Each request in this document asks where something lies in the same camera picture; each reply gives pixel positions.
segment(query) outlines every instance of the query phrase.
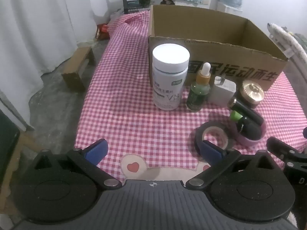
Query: green cap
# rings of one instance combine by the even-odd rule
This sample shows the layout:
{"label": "green cap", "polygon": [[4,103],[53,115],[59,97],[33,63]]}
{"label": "green cap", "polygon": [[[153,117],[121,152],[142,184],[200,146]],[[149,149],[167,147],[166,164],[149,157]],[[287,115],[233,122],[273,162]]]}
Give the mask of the green cap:
{"label": "green cap", "polygon": [[236,112],[236,111],[232,111],[231,113],[230,113],[230,120],[232,120],[232,121],[235,121],[235,122],[238,122],[239,120],[240,120],[240,118],[242,118],[243,116],[240,114],[240,113],[238,113],[238,112]]}

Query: black tape roll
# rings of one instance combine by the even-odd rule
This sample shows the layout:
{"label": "black tape roll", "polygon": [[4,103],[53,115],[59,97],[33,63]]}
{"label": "black tape roll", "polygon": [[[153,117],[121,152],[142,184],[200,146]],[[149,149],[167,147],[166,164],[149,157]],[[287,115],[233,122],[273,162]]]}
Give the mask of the black tape roll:
{"label": "black tape roll", "polygon": [[231,136],[229,129],[221,122],[218,121],[208,121],[203,123],[199,128],[196,129],[195,134],[195,147],[197,152],[199,153],[199,146],[203,144],[203,140],[205,139],[205,135],[208,132],[215,132],[219,134],[219,136],[223,140],[223,146],[218,146],[223,150],[230,149],[234,145],[234,139]]}

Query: red heart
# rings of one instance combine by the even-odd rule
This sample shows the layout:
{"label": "red heart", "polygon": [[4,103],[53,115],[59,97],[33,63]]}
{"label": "red heart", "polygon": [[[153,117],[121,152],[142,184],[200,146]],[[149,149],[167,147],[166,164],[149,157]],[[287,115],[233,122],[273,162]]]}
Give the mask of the red heart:
{"label": "red heart", "polygon": [[139,170],[139,167],[140,166],[138,163],[131,163],[127,165],[127,170],[136,173]]}
{"label": "red heart", "polygon": [[208,165],[205,165],[205,166],[203,167],[203,171],[205,171],[207,168],[209,168],[209,166],[208,166]]}

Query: open cardboard box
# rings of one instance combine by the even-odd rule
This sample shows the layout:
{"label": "open cardboard box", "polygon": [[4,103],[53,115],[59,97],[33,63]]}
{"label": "open cardboard box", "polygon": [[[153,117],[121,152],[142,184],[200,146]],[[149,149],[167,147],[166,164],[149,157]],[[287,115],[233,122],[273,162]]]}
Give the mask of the open cardboard box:
{"label": "open cardboard box", "polygon": [[213,76],[225,74],[237,84],[254,80],[267,91],[288,60],[250,20],[210,9],[153,5],[148,36],[151,86],[152,51],[164,43],[182,45],[190,52],[186,85],[195,80],[203,63],[209,62]]}

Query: gold compact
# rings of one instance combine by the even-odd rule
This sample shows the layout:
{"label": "gold compact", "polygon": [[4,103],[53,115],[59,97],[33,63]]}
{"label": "gold compact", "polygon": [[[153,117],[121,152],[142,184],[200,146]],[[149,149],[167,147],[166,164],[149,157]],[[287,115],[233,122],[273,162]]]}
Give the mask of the gold compact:
{"label": "gold compact", "polygon": [[251,80],[244,80],[242,82],[240,95],[250,108],[255,108],[264,99],[264,91],[261,86]]}

